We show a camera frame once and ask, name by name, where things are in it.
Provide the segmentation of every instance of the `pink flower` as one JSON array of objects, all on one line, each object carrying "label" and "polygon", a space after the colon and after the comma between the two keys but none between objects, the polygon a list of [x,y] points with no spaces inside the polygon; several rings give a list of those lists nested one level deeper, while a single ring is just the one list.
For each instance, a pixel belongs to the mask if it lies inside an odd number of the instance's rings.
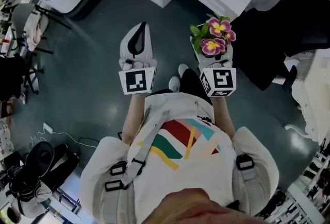
[{"label": "pink flower", "polygon": [[231,30],[230,23],[226,20],[219,22],[217,18],[212,17],[207,21],[207,23],[210,24],[210,33],[216,37],[221,36],[221,31],[229,32]]},{"label": "pink flower", "polygon": [[233,42],[236,40],[236,34],[234,31],[230,30],[228,33],[225,34],[225,38]]},{"label": "pink flower", "polygon": [[201,42],[203,53],[209,56],[215,56],[220,54],[220,52],[226,51],[225,45],[226,42],[220,38],[203,39]]}]

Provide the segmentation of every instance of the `floor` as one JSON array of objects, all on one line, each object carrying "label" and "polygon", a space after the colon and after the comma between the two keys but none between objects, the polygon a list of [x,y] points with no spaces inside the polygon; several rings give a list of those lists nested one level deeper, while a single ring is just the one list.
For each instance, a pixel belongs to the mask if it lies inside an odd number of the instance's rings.
[{"label": "floor", "polygon": [[[30,137],[42,131],[43,122],[76,140],[117,137],[130,100],[122,93],[118,75],[122,38],[138,23],[149,23],[158,60],[154,91],[164,89],[180,63],[197,68],[189,25],[202,23],[208,12],[197,0],[172,0],[164,9],[149,0],[101,0],[85,19],[70,22],[72,30],[51,22],[46,35],[54,55],[38,53],[45,70],[39,76],[40,94],[30,93],[27,105],[16,105],[12,124],[16,150],[29,151]],[[277,84],[260,91],[238,70],[237,90],[227,102],[235,127],[247,126],[269,149],[280,171],[280,186],[287,188],[318,150],[316,143],[284,129],[287,123],[305,126],[290,93]],[[67,135],[43,136],[77,151]],[[94,148],[80,148],[79,166],[84,167]]]}]

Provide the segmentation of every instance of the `white sneaker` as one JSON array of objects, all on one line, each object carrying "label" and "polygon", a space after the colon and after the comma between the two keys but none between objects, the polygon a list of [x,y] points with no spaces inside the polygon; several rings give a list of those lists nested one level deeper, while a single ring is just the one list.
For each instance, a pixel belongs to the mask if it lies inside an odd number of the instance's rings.
[{"label": "white sneaker", "polygon": [[169,89],[173,92],[179,92],[180,79],[178,77],[172,77],[169,82]]},{"label": "white sneaker", "polygon": [[184,72],[188,69],[188,66],[186,64],[180,64],[179,66],[179,75],[180,78],[184,75]]}]

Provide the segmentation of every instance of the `pot of flowers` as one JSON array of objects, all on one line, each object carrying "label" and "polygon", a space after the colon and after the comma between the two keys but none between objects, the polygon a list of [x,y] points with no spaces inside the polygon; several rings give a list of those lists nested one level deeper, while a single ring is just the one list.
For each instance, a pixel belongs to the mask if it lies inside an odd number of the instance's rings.
[{"label": "pot of flowers", "polygon": [[204,24],[190,26],[191,44],[197,54],[221,61],[221,57],[233,49],[231,43],[236,40],[236,34],[232,31],[229,17],[208,16],[210,19]]}]

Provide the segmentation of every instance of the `strap buckle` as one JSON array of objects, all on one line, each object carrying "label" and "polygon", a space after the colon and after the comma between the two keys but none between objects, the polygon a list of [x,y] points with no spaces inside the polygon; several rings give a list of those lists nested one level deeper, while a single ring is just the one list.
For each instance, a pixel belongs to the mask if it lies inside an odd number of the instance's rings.
[{"label": "strap buckle", "polygon": [[145,166],[145,161],[139,161],[139,160],[136,160],[135,158],[133,158],[132,162],[137,162],[139,164],[142,164],[140,170],[138,171],[138,176],[139,176],[142,173],[143,167]]},{"label": "strap buckle", "polygon": [[254,167],[254,162],[251,156],[247,154],[241,154],[240,156],[236,157],[236,166],[238,170],[244,171]]},{"label": "strap buckle", "polygon": [[122,175],[126,171],[126,161],[120,161],[117,164],[114,164],[110,168],[110,174],[112,176]]},{"label": "strap buckle", "polygon": [[127,186],[124,186],[122,180],[109,181],[104,183],[105,191],[110,192],[114,190],[127,189]]}]

